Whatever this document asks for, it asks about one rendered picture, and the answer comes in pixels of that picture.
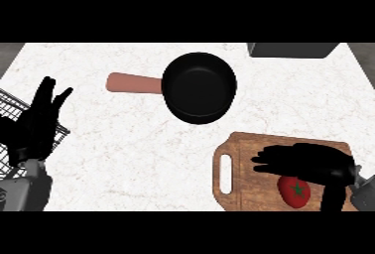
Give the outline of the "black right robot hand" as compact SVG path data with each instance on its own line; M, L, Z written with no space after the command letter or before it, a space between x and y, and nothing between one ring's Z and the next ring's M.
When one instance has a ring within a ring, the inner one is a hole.
M295 143L264 147L251 158L254 171L297 177L323 186L322 211L339 211L345 201L345 187L356 182L353 157L325 145Z

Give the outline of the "red tomato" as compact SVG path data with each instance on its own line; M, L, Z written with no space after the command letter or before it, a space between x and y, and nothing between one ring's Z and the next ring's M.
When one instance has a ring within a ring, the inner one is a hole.
M302 208L310 199L310 187L297 177L280 177L277 181L280 198L292 208Z

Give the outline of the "wooden cutting board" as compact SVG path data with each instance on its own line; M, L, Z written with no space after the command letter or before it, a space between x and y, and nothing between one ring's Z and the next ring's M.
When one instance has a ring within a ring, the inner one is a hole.
M214 153L212 164L212 194L218 204L227 211L319 211L323 186L307 184L310 199L302 208L292 208L282 200L277 181L279 176L254 171L255 163L251 158L267 146L291 146L295 143L325 145L347 155L351 154L348 144L344 142L302 139L285 136L233 132L227 141L218 146ZM232 191L223 193L220 189L221 156L232 158Z

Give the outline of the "dark grey box appliance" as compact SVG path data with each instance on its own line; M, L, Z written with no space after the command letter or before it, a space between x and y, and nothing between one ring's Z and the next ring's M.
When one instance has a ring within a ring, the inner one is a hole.
M336 43L248 43L252 58L323 59Z

